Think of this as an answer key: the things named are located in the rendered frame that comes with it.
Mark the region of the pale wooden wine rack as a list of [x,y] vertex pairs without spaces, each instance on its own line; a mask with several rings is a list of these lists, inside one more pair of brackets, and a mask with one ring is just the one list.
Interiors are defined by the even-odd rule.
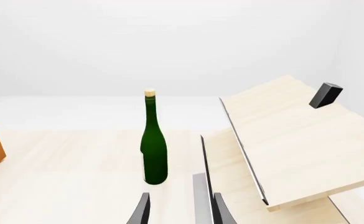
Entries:
[[216,192],[237,224],[364,224],[364,118],[312,108],[318,89],[282,76],[219,99],[230,127],[201,137],[213,224]]

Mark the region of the green wine bottle with cork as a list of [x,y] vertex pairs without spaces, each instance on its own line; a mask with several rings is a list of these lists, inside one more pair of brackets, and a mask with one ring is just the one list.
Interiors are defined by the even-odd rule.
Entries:
[[163,183],[168,176],[167,145],[157,120],[155,89],[145,89],[144,97],[146,125],[140,145],[144,163],[144,180],[148,184],[157,185]]

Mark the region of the black block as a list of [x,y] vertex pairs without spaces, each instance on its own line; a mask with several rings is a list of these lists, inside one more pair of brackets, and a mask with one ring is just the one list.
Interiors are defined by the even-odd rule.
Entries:
[[317,109],[332,104],[342,91],[342,87],[333,83],[324,82],[310,101],[309,105],[312,108]]

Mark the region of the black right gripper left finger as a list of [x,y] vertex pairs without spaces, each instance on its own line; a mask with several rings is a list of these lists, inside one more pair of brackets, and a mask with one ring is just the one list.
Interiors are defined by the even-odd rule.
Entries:
[[151,209],[149,192],[144,192],[126,224],[148,224]]

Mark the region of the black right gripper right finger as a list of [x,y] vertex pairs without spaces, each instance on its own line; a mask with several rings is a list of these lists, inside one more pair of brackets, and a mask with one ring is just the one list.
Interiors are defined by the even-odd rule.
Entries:
[[237,224],[231,215],[221,193],[214,193],[215,201],[215,223],[216,224]]

